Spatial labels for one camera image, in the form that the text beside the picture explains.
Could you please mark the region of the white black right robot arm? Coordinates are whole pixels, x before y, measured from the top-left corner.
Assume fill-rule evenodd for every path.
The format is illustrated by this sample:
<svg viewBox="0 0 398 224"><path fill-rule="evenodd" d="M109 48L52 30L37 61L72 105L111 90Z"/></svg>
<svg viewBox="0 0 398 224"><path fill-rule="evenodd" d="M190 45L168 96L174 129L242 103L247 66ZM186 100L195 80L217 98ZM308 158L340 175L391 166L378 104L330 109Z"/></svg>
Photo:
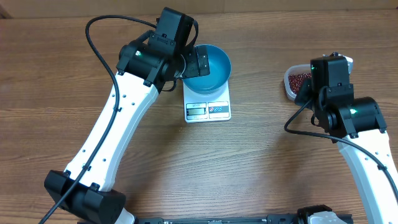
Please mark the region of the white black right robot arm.
<svg viewBox="0 0 398 224"><path fill-rule="evenodd" d="M295 104L312 111L311 123L337 144L353 175L369 223L397 223L397 167L387 124L371 97L355 98L347 57L332 54L310 62Z"/></svg>

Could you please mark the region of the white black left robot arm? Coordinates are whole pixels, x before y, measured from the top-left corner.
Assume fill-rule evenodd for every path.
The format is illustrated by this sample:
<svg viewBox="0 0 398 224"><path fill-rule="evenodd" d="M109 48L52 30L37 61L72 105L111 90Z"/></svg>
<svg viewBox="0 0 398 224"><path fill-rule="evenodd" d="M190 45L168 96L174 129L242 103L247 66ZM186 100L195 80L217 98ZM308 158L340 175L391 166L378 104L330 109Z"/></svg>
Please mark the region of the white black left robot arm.
<svg viewBox="0 0 398 224"><path fill-rule="evenodd" d="M109 98L90 135L63 171L44 186L61 208L84 223L135 223L126 196L113 189L124 152L142 117L167 82L209 74L207 50L196 45L198 22L166 7L155 24L124 45Z"/></svg>

